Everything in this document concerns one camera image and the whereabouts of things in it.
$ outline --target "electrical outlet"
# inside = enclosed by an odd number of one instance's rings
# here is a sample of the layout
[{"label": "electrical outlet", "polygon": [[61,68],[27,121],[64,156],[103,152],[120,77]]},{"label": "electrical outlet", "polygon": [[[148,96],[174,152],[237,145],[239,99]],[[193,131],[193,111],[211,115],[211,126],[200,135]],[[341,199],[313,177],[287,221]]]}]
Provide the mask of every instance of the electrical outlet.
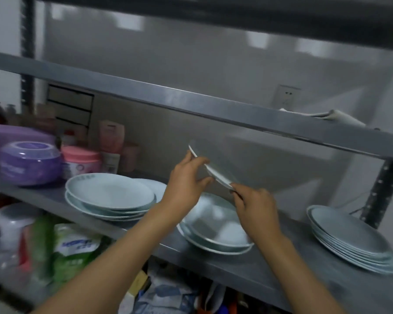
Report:
[{"label": "electrical outlet", "polygon": [[274,99],[272,101],[272,108],[284,108],[288,111],[293,111],[294,102],[297,100],[301,89],[290,86],[278,85],[275,90]]}]

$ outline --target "shelving rack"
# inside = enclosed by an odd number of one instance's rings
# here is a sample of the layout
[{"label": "shelving rack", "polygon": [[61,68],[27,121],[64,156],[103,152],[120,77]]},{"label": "shelving rack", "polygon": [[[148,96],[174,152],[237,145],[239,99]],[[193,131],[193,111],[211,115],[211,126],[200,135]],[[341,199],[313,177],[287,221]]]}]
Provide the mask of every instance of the shelving rack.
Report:
[{"label": "shelving rack", "polygon": [[[40,78],[95,92],[110,94],[140,103],[190,113],[216,121],[258,131],[299,139],[353,153],[386,160],[367,201],[361,219],[377,228],[393,195],[393,134],[368,128],[285,113],[241,102],[187,92],[174,88],[138,82],[80,68],[46,61],[37,61],[34,49],[34,0],[21,0],[21,56],[0,53],[0,69],[21,75],[22,104],[32,105],[33,79]],[[393,49],[393,0],[41,0],[76,6],[93,7],[140,15],[155,15],[192,20],[215,25],[238,27],[252,31],[290,34],[305,38],[355,43]],[[62,197],[63,188],[26,190],[12,187],[0,180],[0,191],[99,231],[114,239],[130,226],[115,226],[75,213]],[[316,274],[347,307],[359,313],[371,313],[380,305],[393,303],[393,278],[375,278],[347,266],[330,256],[312,240],[308,230],[287,218],[284,231],[313,267]],[[225,262],[216,256],[192,252],[178,234],[173,233],[155,251],[155,255],[186,267],[219,283],[234,287],[276,306],[288,309],[277,282],[265,266],[259,252],[253,251]],[[325,267],[323,262],[331,264]],[[356,286],[343,282],[342,273],[361,281]],[[390,295],[364,300],[363,307],[350,304],[343,295],[356,294],[358,289],[372,290],[379,285]],[[365,295],[356,294],[357,298]]]}]

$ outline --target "person's right hand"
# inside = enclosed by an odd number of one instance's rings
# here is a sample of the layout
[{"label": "person's right hand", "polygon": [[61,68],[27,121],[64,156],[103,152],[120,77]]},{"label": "person's right hand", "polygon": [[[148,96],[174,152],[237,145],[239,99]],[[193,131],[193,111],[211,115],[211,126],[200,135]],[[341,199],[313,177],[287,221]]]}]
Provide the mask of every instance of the person's right hand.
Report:
[{"label": "person's right hand", "polygon": [[240,223],[253,242],[269,247],[279,243],[284,236],[274,197],[263,188],[254,190],[236,183],[231,186],[236,190],[233,197]]}]

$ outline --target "stack of plates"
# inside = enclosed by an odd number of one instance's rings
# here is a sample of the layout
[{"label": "stack of plates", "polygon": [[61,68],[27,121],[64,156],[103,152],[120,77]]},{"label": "stack of plates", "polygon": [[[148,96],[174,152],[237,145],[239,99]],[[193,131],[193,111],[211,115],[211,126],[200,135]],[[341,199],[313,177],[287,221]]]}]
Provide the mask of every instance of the stack of plates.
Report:
[{"label": "stack of plates", "polygon": [[193,245],[218,254],[242,254],[253,243],[240,225],[235,207],[220,196],[203,193],[177,226]]},{"label": "stack of plates", "polygon": [[310,206],[307,216],[314,236],[337,256],[363,269],[393,273],[393,250],[374,228],[326,206]]},{"label": "stack of plates", "polygon": [[74,176],[66,183],[65,199],[75,209],[103,220],[134,221],[158,203],[166,184],[107,173]]}]

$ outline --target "white wall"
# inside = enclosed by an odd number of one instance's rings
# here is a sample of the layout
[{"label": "white wall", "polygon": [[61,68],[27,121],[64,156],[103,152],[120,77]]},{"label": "white wall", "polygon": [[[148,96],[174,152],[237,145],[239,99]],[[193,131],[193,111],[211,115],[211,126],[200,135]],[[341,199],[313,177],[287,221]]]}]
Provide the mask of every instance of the white wall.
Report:
[{"label": "white wall", "polygon": [[[20,0],[0,0],[0,52],[20,55]],[[0,70],[0,102],[13,104],[20,111],[20,76]]]},{"label": "white wall", "polygon": [[[335,108],[393,132],[392,51],[54,5],[47,18],[45,56],[266,107],[278,84],[290,85],[302,89],[296,111]],[[100,119],[123,123],[126,139],[143,147],[140,169],[165,177],[184,155],[189,139],[210,138],[298,219],[311,204],[347,211],[361,207],[382,164],[98,94],[91,128],[95,143]],[[228,196],[218,185],[211,191]],[[393,208],[381,229],[393,242]]]}]

